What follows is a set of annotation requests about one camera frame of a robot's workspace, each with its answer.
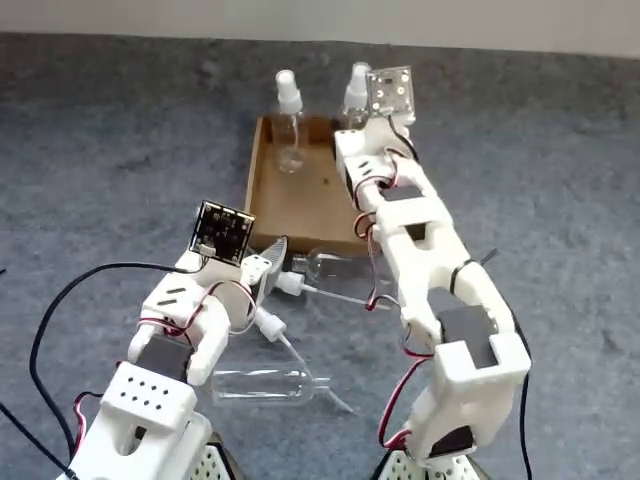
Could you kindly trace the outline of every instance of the spray nozzle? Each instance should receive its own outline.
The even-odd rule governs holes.
[[[358,62],[351,69],[351,80],[344,92],[344,105],[347,108],[363,109],[367,106],[367,72],[371,67]]]
[[[276,86],[280,113],[294,115],[302,110],[302,96],[292,70],[280,70],[276,74]]]

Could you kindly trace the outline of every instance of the cardboard box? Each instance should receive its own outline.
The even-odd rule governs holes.
[[[309,122],[308,161],[287,174],[278,169],[269,118],[258,119],[245,198],[245,210],[256,216],[249,244],[262,249],[286,235],[293,252],[365,252],[365,242],[353,233],[358,212],[336,170],[331,121]]]

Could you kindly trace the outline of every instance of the gray carpet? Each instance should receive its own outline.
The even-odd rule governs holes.
[[[296,70],[310,109],[337,108],[349,65],[411,64],[423,165],[476,255],[519,312],[535,355],[528,437],[537,479],[636,478],[640,427],[640,63],[336,43],[0,36],[1,398],[64,456],[29,381],[32,336],[57,291],[97,264],[172,262],[201,199],[241,206],[254,120],[272,75]],[[206,73],[201,67],[206,63]],[[70,421],[123,358],[160,274],[111,272],[57,312],[46,384]],[[297,409],[202,411],[252,478],[364,479],[379,414],[408,365],[400,325],[274,299],[291,338],[336,391]],[[229,356],[284,358],[257,335]],[[394,426],[427,373],[412,382]],[[87,402],[87,411],[95,406]],[[55,468],[0,419],[2,478]],[[517,416],[477,459],[524,478]]]

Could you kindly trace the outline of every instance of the hole pattern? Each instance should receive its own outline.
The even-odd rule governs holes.
[[[129,377],[129,378],[127,378],[127,382],[129,382],[129,383],[133,383],[134,381],[135,381],[135,379],[134,379],[133,377]],[[144,381],[144,380],[141,380],[140,382],[138,382],[138,385],[140,385],[141,387],[144,387],[144,386],[146,385],[146,383],[145,383],[145,381]],[[152,391],[156,391],[156,390],[158,389],[158,386],[157,386],[157,385],[151,385],[150,389],[151,389]],[[165,390],[163,390],[163,392],[162,392],[162,393],[163,393],[163,395],[169,395],[169,390],[165,389]],[[124,397],[126,397],[126,396],[127,396],[127,392],[124,392],[124,391],[123,391],[123,392],[120,392],[120,397],[124,398]],[[131,397],[131,401],[132,401],[132,402],[137,402],[138,400],[139,400],[139,398],[138,398],[138,396],[137,396],[137,395],[133,395],[133,396]],[[151,403],[151,401],[150,401],[150,400],[146,400],[146,399],[145,399],[145,400],[143,401],[143,404],[144,404],[145,406],[149,405],[150,403]],[[157,405],[156,405],[156,410],[161,410],[161,409],[162,409],[162,405],[157,404]]]
[[[231,480],[215,447],[207,446],[189,480]]]

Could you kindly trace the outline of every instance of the robotic arm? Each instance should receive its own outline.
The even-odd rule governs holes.
[[[210,443],[211,424],[194,411],[193,387],[207,380],[230,335],[261,321],[257,305],[279,273],[286,241],[242,259],[252,222],[203,203],[191,246],[176,263],[194,273],[167,274],[144,301],[128,361],[73,457],[77,478],[235,478]]]
[[[337,168],[397,281],[402,324],[435,354],[433,381],[414,402],[403,441],[427,471],[473,478],[462,475],[460,455],[493,441],[531,359],[407,139],[415,119],[410,69],[372,71],[367,83],[371,118],[363,130],[335,133]],[[467,307],[436,317],[427,300],[434,288]]]

